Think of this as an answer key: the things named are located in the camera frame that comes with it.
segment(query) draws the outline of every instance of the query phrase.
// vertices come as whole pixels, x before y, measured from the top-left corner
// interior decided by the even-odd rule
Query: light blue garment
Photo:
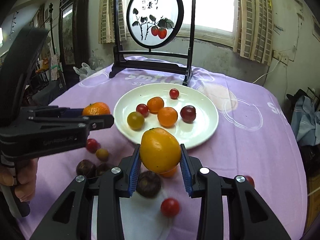
[[[299,145],[314,146],[320,143],[320,112],[315,112],[310,98],[303,96],[297,101],[291,128]]]

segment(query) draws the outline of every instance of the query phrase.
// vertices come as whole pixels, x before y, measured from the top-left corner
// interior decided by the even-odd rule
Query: round frame
[[[177,18],[177,22],[172,30],[172,33],[168,36],[168,38],[166,38],[163,42],[157,44],[157,45],[146,45],[146,44],[143,44],[142,42],[140,42],[134,35],[133,35],[133,32],[131,30],[131,25],[129,24],[130,21],[129,21],[129,14],[130,14],[130,10],[129,8],[131,8],[131,5],[133,3],[133,0],[130,0],[129,2],[129,5],[128,5],[128,9],[127,9],[127,26],[128,26],[128,30],[129,30],[129,33],[131,35],[131,37],[133,38],[133,40],[139,44],[141,47],[144,47],[146,49],[157,49],[157,48],[160,48],[160,47],[163,47],[165,45],[167,45],[170,41],[173,40],[173,38],[175,36],[177,36],[181,26],[182,26],[182,22],[183,22],[183,16],[184,16],[184,7],[183,7],[183,2],[182,0],[177,0],[177,4],[178,4],[178,18]]]

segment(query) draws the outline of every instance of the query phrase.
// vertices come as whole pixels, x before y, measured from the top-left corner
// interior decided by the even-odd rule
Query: silver screw
[[[244,178],[244,176],[239,175],[239,176],[236,177],[236,180],[237,180],[238,182],[244,182],[244,181],[245,181],[245,178]]]
[[[208,168],[203,167],[203,168],[200,169],[200,172],[202,174],[208,174],[210,172],[210,170]]]
[[[119,168],[119,167],[114,167],[114,168],[112,168],[112,170],[111,170],[111,172],[113,173],[113,174],[117,174],[117,173],[119,173],[121,171],[121,169]]]
[[[82,181],[84,181],[84,176],[82,175],[76,176],[76,182],[82,182]]]

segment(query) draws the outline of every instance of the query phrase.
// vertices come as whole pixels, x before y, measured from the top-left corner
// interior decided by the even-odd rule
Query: plate rim
[[[186,147],[186,150],[195,148],[195,147],[197,147],[197,146],[205,143],[205,142],[215,133],[215,131],[217,130],[217,127],[218,127],[218,124],[219,124],[219,111],[217,110],[217,107],[216,107],[215,104],[211,101],[210,98],[208,98],[205,94],[201,93],[200,91],[198,91],[198,90],[196,90],[196,89],[194,89],[194,88],[188,87],[188,86],[184,86],[184,85],[180,85],[180,84],[175,84],[175,83],[168,83],[168,82],[145,84],[145,85],[143,85],[143,86],[139,86],[139,87],[136,87],[136,88],[134,88],[134,89],[131,89],[131,90],[129,90],[128,92],[126,92],[124,95],[122,95],[122,96],[119,98],[119,100],[117,101],[115,107],[113,108],[113,116],[114,116],[114,119],[115,119],[115,120],[114,120],[114,124],[116,125],[118,131],[119,131],[124,137],[126,137],[129,141],[131,141],[131,142],[133,142],[133,143],[136,143],[136,142],[134,142],[131,138],[129,138],[129,137],[126,135],[126,133],[120,128],[120,124],[118,124],[117,119],[116,119],[116,117],[115,117],[115,110],[116,110],[116,108],[117,108],[120,100],[121,100],[126,94],[128,94],[129,92],[131,92],[131,91],[133,91],[133,90],[136,90],[136,89],[139,89],[140,87],[152,86],[152,85],[159,85],[159,84],[170,84],[170,85],[173,85],[173,86],[178,86],[178,87],[184,87],[184,88],[188,88],[188,89],[193,89],[193,90],[197,91],[198,93],[202,94],[204,97],[206,97],[206,98],[212,103],[212,105],[214,106],[215,112],[216,112],[216,114],[217,114],[217,122],[216,122],[216,125],[215,125],[214,129],[212,130],[211,133],[209,133],[207,136],[205,136],[205,140],[203,140],[201,143],[196,143],[196,144],[193,145],[193,146]]]

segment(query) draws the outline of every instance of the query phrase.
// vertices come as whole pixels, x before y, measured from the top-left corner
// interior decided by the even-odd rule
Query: finger
[[[17,198],[23,199],[27,196],[30,196],[36,189],[36,180],[28,182],[26,184],[18,185],[14,192]]]
[[[35,180],[38,170],[38,159],[30,160],[29,164],[22,168],[17,175],[18,182],[20,184],[26,184]]]
[[[34,198],[35,194],[36,194],[36,191],[34,191],[30,196],[20,199],[20,201],[21,202],[31,201]]]
[[[0,165],[0,184],[5,186],[12,186],[13,183],[14,180],[9,170]]]

